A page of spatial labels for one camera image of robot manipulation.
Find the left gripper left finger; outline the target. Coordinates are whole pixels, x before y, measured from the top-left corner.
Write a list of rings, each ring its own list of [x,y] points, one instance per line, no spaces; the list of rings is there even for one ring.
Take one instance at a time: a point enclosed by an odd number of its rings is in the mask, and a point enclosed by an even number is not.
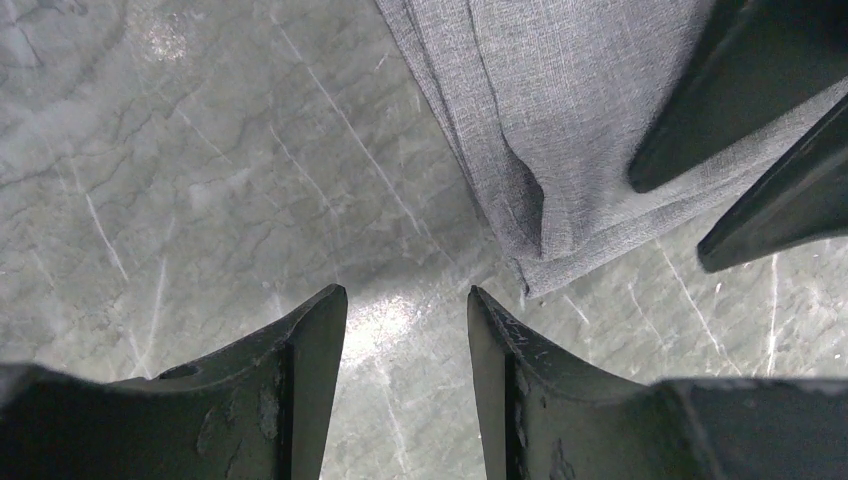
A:
[[[5,479],[316,479],[344,343],[331,284],[284,317],[152,379],[1,367]]]

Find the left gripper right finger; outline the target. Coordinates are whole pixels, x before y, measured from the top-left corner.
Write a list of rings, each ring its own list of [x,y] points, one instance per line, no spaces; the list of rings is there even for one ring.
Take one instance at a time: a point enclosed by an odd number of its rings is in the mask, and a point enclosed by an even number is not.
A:
[[[517,320],[488,292],[467,302],[490,479],[843,479],[847,384],[672,378],[642,385]]]

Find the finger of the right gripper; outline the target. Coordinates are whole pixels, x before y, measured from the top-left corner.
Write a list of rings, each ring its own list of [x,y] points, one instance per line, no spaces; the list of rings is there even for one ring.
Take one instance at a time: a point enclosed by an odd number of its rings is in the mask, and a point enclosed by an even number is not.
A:
[[[697,245],[719,272],[847,234],[847,99],[842,98],[772,165]]]
[[[628,181],[663,186],[846,75],[846,2],[718,1]]]

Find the grey cloth napkin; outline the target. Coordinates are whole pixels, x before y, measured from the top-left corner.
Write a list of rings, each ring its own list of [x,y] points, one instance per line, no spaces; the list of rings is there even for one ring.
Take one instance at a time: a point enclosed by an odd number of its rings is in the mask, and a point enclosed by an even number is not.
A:
[[[379,9],[528,297],[747,188],[847,90],[828,82],[645,194],[627,167],[708,1],[382,1]]]

